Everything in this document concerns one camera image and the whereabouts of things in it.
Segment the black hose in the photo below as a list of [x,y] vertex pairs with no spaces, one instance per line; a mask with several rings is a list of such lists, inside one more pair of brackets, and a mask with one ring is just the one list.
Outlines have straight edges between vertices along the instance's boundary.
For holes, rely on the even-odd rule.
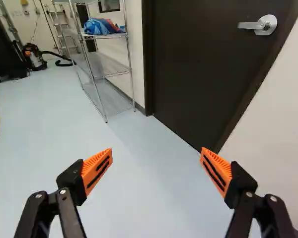
[[[59,54],[54,53],[52,51],[40,51],[40,53],[42,55],[44,55],[44,54],[50,54],[50,55],[57,56],[57,57],[59,57],[61,59],[67,60],[67,61],[72,61],[71,59],[67,58],[66,56],[59,55]],[[60,66],[60,67],[67,67],[67,66],[72,66],[73,65],[72,63],[60,63],[60,62],[61,62],[60,60],[57,60],[55,62],[55,65],[56,66]]]

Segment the metal wire shelf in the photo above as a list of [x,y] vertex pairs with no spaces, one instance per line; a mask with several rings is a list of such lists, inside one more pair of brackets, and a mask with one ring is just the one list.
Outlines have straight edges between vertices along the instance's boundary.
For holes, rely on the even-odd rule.
[[[116,33],[109,35],[88,35],[82,32],[81,24],[77,18],[75,7],[80,5],[79,0],[53,0],[54,3],[67,3],[70,6],[75,29],[61,28],[62,35],[72,35],[79,44],[79,52],[81,54],[70,54],[73,61],[77,63],[76,72],[79,76],[82,89],[88,98],[96,106],[105,122],[108,122],[108,116],[118,114],[127,109],[133,108],[136,111],[134,88],[133,88],[133,74],[131,67],[131,57],[129,50],[129,40],[127,33]],[[95,0],[84,0],[86,5],[88,17],[91,17],[89,11],[89,4],[95,3]],[[125,0],[121,1],[122,14],[125,21],[125,29],[127,28]],[[97,39],[112,39],[125,38],[126,50],[128,57],[128,66],[118,62],[117,60],[99,52]],[[87,47],[87,40],[94,40],[95,51],[89,52]],[[109,77],[129,74],[129,76],[121,78]]]
[[[95,79],[108,78],[130,72],[130,69],[126,65],[101,52],[89,52],[88,57]],[[90,75],[84,54],[72,55],[72,59],[85,73]]]
[[[72,35],[77,37],[77,31],[71,28],[66,28],[63,30],[64,33],[67,35]],[[92,40],[92,39],[112,39],[112,38],[122,38],[122,37],[128,37],[127,33],[114,33],[114,34],[105,34],[105,35],[90,35],[84,33],[82,30],[80,32],[80,35],[85,38],[85,40]]]

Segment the floor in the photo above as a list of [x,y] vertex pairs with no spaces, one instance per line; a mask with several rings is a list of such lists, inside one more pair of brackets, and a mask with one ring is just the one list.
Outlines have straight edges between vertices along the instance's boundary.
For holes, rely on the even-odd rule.
[[[73,68],[1,83],[0,115],[0,237],[13,236],[30,194],[53,192],[76,159],[108,147],[113,165],[78,208],[87,237],[224,237],[232,212],[197,151],[140,112],[104,123]],[[58,218],[50,237],[62,237]]]

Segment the door lever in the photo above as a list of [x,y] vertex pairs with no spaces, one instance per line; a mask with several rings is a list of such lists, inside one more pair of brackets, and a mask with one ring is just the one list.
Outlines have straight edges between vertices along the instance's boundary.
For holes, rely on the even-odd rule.
[[239,22],[238,29],[254,30],[256,35],[269,36],[277,27],[277,18],[274,15],[265,15],[258,21]]

